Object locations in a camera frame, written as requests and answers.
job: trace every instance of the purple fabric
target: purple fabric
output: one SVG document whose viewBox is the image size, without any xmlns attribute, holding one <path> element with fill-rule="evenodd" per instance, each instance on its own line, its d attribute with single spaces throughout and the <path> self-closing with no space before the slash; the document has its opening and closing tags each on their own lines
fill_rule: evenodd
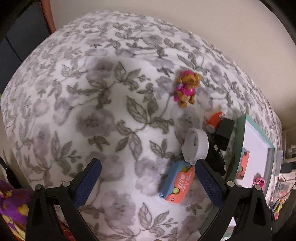
<svg viewBox="0 0 296 241">
<path fill-rule="evenodd" d="M 14 189 L 9 183 L 0 180 L 0 214 L 11 229 L 25 231 L 27 215 L 33 192 Z"/>
</svg>

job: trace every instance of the toy figure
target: toy figure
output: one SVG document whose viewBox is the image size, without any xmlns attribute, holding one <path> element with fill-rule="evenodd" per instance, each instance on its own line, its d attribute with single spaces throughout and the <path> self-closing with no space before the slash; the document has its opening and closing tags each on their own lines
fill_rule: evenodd
<svg viewBox="0 0 296 241">
<path fill-rule="evenodd" d="M 259 185 L 262 189 L 265 187 L 265 180 L 262 177 L 256 177 L 253 186 Z"/>
<path fill-rule="evenodd" d="M 200 74 L 194 73 L 191 70 L 186 70 L 181 73 L 181 78 L 178 79 L 178 85 L 176 86 L 176 94 L 174 95 L 174 101 L 180 101 L 180 107 L 187 106 L 186 100 L 189 98 L 189 103 L 194 104 L 195 100 L 195 88 L 200 87 L 200 81 L 202 77 Z"/>
</svg>

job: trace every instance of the colorful fabric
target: colorful fabric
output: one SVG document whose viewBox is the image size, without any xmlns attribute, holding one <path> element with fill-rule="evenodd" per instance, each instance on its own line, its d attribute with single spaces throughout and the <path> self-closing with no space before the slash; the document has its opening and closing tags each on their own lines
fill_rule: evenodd
<svg viewBox="0 0 296 241">
<path fill-rule="evenodd" d="M 173 101 L 180 73 L 203 76 L 195 104 Z M 180 205 L 159 197 L 189 127 L 227 108 L 281 147 L 281 123 L 254 81 L 199 36 L 143 15 L 96 11 L 60 28 L 22 63 L 1 99 L 6 133 L 31 186 L 59 186 L 93 157 L 103 169 L 80 209 L 100 239 L 185 241 L 212 204 L 198 180 Z M 223 153 L 228 165 L 235 130 Z"/>
<path fill-rule="evenodd" d="M 14 189 L 0 180 L 0 214 L 19 240 L 25 240 L 29 205 L 33 193 L 26 189 Z"/>
</svg>

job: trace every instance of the orange label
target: orange label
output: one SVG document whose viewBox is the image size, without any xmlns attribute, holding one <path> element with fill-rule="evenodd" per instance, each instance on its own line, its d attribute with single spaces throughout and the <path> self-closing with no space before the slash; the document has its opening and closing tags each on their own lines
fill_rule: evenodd
<svg viewBox="0 0 296 241">
<path fill-rule="evenodd" d="M 248 165 L 249 155 L 250 155 L 250 152 L 246 151 L 246 153 L 244 153 L 242 156 L 241 165 L 239 167 L 241 170 L 237 174 L 238 179 L 244 179 L 244 174 L 246 173 L 246 169 Z"/>
<path fill-rule="evenodd" d="M 194 175 L 195 166 L 191 166 L 187 172 L 179 172 L 174 186 L 180 191 L 178 194 L 170 194 L 166 200 L 177 204 L 181 203 L 189 191 Z"/>
</svg>

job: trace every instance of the white lid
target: white lid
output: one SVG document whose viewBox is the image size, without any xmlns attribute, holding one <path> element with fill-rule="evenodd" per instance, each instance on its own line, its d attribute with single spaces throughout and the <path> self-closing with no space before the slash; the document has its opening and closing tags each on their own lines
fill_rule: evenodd
<svg viewBox="0 0 296 241">
<path fill-rule="evenodd" d="M 205 126 L 205 128 L 207 129 L 207 131 L 208 131 L 209 133 L 211 133 L 211 134 L 214 134 L 214 133 L 215 133 L 215 128 L 214 128 L 212 125 L 207 124 L 207 125 Z"/>
<path fill-rule="evenodd" d="M 184 160 L 190 165 L 195 165 L 199 159 L 205 159 L 209 150 L 207 134 L 203 130 L 189 128 L 181 150 Z"/>
</svg>

